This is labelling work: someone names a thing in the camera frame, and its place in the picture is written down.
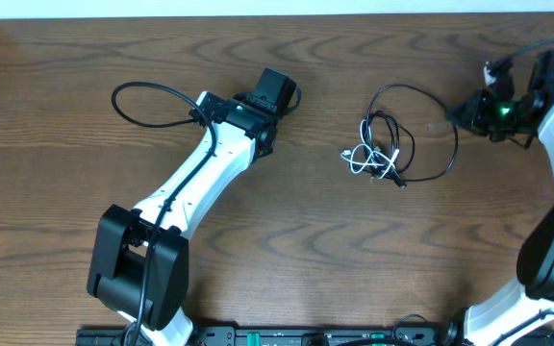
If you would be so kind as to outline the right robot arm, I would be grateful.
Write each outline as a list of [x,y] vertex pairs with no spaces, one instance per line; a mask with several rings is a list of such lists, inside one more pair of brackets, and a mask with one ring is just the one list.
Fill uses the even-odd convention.
[[[514,54],[484,66],[485,87],[449,110],[455,125],[492,142],[525,135],[540,141],[554,182],[554,49],[538,54],[525,94],[516,99]],[[554,204],[525,239],[516,275],[485,301],[460,312],[442,338],[445,345],[531,344],[554,321]]]

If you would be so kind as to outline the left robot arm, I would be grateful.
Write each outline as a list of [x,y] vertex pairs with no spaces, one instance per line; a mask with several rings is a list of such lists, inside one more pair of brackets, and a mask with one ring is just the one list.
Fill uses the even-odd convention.
[[168,86],[190,107],[189,122],[205,128],[201,142],[168,180],[127,210],[101,216],[88,272],[88,294],[128,320],[95,343],[185,345],[194,330],[182,304],[189,290],[189,244],[215,200],[238,174],[272,153],[280,120],[295,111],[302,91],[288,75],[267,68],[255,89],[222,99],[197,99]]

